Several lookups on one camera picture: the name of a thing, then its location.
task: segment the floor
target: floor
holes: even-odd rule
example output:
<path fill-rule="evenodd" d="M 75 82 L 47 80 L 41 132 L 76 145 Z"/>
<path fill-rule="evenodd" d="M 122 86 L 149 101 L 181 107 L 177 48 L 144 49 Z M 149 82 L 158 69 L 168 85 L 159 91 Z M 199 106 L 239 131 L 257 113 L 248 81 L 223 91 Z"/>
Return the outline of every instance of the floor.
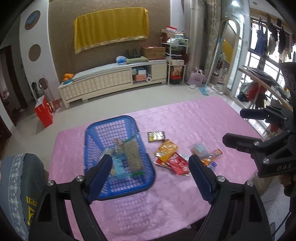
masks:
<path fill-rule="evenodd" d="M 219 96 L 221 100 L 226 101 L 237 112 L 241 110 L 241 107 L 228 97 L 216 93 L 209 93 L 209 95 Z M 22 113 L 17 126 L 13 130 L 4 157 L 20 153 L 34 153 L 42 160 L 45 170 L 48 171 L 55 138 L 60 131 L 116 115 L 201 98 L 208 97 L 202 95 L 198 88 L 190 89 L 187 85 L 143 86 L 133 90 L 92 98 L 85 103 L 78 100 L 71 103 L 68 109 L 62 106 L 54 113 L 53 124 L 46 129 L 35 115 L 34 106 L 29 106 Z M 258 129 L 259 133 L 262 132 L 256 126 L 256 123 L 253 126 Z M 276 227 L 278 227 L 288 212 L 289 199 L 284 196 L 283 188 L 276 178 L 269 190 L 263 195 L 262 200 L 265 203 L 270 223 L 276 222 Z M 284 227 L 278 232 L 277 236 L 283 231 Z"/>

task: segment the ceiling light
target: ceiling light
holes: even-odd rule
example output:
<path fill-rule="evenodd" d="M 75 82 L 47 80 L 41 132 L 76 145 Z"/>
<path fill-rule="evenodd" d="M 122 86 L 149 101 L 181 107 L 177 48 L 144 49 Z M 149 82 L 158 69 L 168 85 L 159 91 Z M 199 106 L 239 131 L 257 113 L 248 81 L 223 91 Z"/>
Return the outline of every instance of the ceiling light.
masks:
<path fill-rule="evenodd" d="M 239 7 L 239 4 L 237 3 L 237 1 L 232 1 L 232 3 L 231 3 L 233 6 L 235 6 L 235 7 Z"/>

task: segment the mop head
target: mop head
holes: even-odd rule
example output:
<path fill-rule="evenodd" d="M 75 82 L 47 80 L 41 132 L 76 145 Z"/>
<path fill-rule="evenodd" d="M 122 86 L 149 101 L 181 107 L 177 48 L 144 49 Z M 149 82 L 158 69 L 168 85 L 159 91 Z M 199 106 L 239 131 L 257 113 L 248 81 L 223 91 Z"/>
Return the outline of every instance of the mop head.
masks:
<path fill-rule="evenodd" d="M 209 95 L 209 94 L 207 93 L 207 91 L 205 90 L 205 87 L 199 87 L 199 90 L 200 90 L 200 92 L 201 92 L 203 95 Z"/>

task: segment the tufted cabinet drawer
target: tufted cabinet drawer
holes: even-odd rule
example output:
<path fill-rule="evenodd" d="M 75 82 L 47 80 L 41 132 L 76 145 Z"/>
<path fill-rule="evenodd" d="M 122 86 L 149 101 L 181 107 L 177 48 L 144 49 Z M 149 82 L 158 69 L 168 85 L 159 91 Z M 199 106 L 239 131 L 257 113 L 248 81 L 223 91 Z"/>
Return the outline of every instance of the tufted cabinet drawer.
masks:
<path fill-rule="evenodd" d="M 78 97 L 93 91 L 122 85 L 131 82 L 131 71 L 130 69 L 119 71 L 111 74 L 105 74 L 97 76 L 88 80 L 84 80 L 78 83 L 62 88 L 61 94 L 65 100 Z"/>
<path fill-rule="evenodd" d="M 152 80 L 166 79 L 167 64 L 154 64 L 151 67 Z"/>

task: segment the white tape roll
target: white tape roll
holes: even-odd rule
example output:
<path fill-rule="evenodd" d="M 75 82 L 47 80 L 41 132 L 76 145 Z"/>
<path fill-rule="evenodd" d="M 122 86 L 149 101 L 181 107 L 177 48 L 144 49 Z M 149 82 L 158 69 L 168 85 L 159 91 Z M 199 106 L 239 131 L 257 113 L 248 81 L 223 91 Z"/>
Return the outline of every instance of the white tape roll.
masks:
<path fill-rule="evenodd" d="M 151 77 L 149 77 L 149 76 L 146 77 L 146 81 L 147 81 L 147 82 L 151 82 L 151 80 L 152 80 Z"/>

